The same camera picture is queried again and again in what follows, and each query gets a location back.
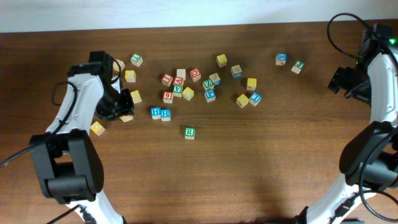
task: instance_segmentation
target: blue block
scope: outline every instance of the blue block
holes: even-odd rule
[[[207,90],[205,92],[205,95],[208,99],[216,97],[216,93],[214,92],[214,90]]]
[[[169,118],[170,117],[170,110],[166,109],[166,110],[162,110],[160,113],[162,118]]]
[[[241,78],[243,75],[243,72],[238,72],[234,75],[234,78]]]
[[[160,108],[152,108],[152,109],[150,109],[150,115],[159,116],[160,115]]]
[[[287,60],[287,54],[278,53],[278,60]]]
[[[253,93],[253,94],[250,96],[250,100],[254,101],[255,103],[258,103],[258,102],[260,102],[260,100],[261,100],[261,95],[258,94],[258,93]]]

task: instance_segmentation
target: wooden alphabet block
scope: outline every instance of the wooden alphabet block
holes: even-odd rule
[[[293,66],[293,68],[292,68],[292,71],[293,71],[294,73],[299,74],[299,73],[301,72],[301,70],[303,70],[303,68],[304,68],[304,62],[297,61],[297,62],[294,64],[294,66]]]
[[[139,91],[138,91],[138,90],[132,91],[130,94],[131,94],[132,102],[133,102],[134,104],[139,103],[139,102],[142,101],[141,95],[139,94]]]
[[[150,115],[152,119],[160,119],[160,108],[151,108]]]
[[[214,92],[214,90],[207,90],[205,92],[205,98],[207,103],[215,101],[216,100],[216,93]]]
[[[184,89],[184,91],[182,91],[182,97],[184,97],[185,99],[187,99],[188,101],[190,101],[192,99],[192,97],[194,96],[194,92],[191,88],[186,87]]]
[[[247,90],[255,90],[257,87],[257,78],[248,78]]]
[[[144,60],[142,59],[141,55],[139,55],[139,54],[134,54],[134,55],[130,58],[130,61],[131,61],[131,63],[132,63],[133,65],[139,67],[139,66],[142,64],[142,62],[143,62]]]
[[[119,118],[120,118],[120,120],[122,120],[125,123],[134,119],[134,117],[132,115],[123,115],[123,116],[120,116]]]
[[[121,61],[121,60],[119,60],[119,59],[115,59],[118,63],[119,63],[119,65],[120,65],[120,68],[121,68],[121,70],[123,71],[123,69],[124,69],[124,62],[123,61]],[[117,65],[117,63],[114,61],[113,62],[113,70],[115,70],[115,71],[119,71],[119,66]]]
[[[185,71],[185,69],[181,69],[181,68],[177,69],[177,77],[183,78],[184,81],[186,79],[186,74],[187,74],[187,72]]]
[[[162,77],[162,83],[163,85],[170,87],[170,85],[172,85],[173,82],[173,77],[169,74],[164,74],[164,76]]]
[[[173,92],[164,91],[163,92],[163,102],[164,103],[173,103]]]
[[[236,99],[236,104],[241,108],[244,108],[249,103],[249,99],[245,94],[242,94]]]
[[[201,78],[201,73],[199,72],[199,69],[197,69],[197,68],[192,70],[190,72],[190,74],[191,74],[192,81],[194,81],[194,82],[200,80],[200,78]]]
[[[98,136],[100,136],[104,131],[104,127],[99,124],[99,122],[95,121],[91,126],[90,129]]]
[[[231,74],[234,78],[241,78],[243,75],[242,69],[239,65],[235,65],[231,67]]]
[[[195,128],[185,128],[185,139],[195,139]]]
[[[285,53],[278,53],[275,58],[276,65],[285,65],[287,60],[287,54]]]
[[[181,77],[174,77],[173,85],[183,86],[184,85],[184,79],[181,78]]]
[[[124,78],[126,79],[127,82],[136,82],[136,72],[134,70],[126,70],[124,74]]]
[[[160,118],[162,121],[170,121],[171,120],[170,110],[169,109],[161,110]]]
[[[220,79],[220,77],[218,76],[217,73],[214,73],[214,74],[210,75],[209,79],[213,82],[214,87],[216,87],[219,84],[221,84],[221,79]]]
[[[253,106],[257,106],[257,104],[260,103],[261,98],[262,98],[262,97],[261,97],[260,94],[258,94],[258,93],[253,93],[253,94],[250,96],[249,103],[252,104]]]
[[[217,56],[217,65],[220,68],[226,66],[226,56],[225,56],[225,54]]]
[[[203,88],[205,91],[214,89],[214,84],[211,80],[205,80],[203,82]]]
[[[182,97],[182,86],[174,86],[173,95],[176,97]]]

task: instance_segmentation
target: green block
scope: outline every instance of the green block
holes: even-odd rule
[[[297,61],[296,64],[294,64],[295,67],[299,68],[299,69],[303,69],[304,67],[304,62],[301,61]]]
[[[212,86],[214,85],[213,82],[212,82],[211,80],[205,80],[205,81],[203,82],[203,84],[204,84],[204,86],[205,86],[206,88],[212,87]]]
[[[185,128],[185,139],[195,138],[195,128]]]
[[[174,92],[174,93],[182,93],[182,86],[177,86],[177,85],[175,85],[175,86],[173,87],[173,92]]]
[[[134,54],[134,55],[131,57],[131,60],[133,60],[133,61],[135,61],[135,62],[138,62],[140,59],[141,59],[141,55],[139,55],[139,54]]]

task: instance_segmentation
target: block with letter r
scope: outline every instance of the block with letter r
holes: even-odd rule
[[[185,128],[185,139],[195,138],[195,128]]]

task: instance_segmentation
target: yellow block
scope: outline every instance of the yellow block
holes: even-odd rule
[[[249,103],[249,98],[245,94],[242,94],[236,99],[236,103],[242,108]]]
[[[91,126],[90,129],[97,134],[98,136],[101,135],[105,129],[102,127],[102,125],[99,124],[99,122],[95,121]]]
[[[130,94],[131,94],[132,101],[134,103],[139,103],[142,101],[141,95],[139,94],[138,90],[132,91]]]
[[[182,97],[184,97],[184,98],[187,99],[187,100],[191,100],[192,97],[193,97],[193,95],[194,95],[194,92],[193,92],[193,90],[192,90],[191,88],[189,88],[189,87],[186,87],[186,88],[184,89],[184,91],[182,91]]]
[[[248,78],[247,90],[255,90],[257,87],[257,78]]]
[[[136,82],[136,72],[134,70],[126,70],[124,78],[127,82]]]

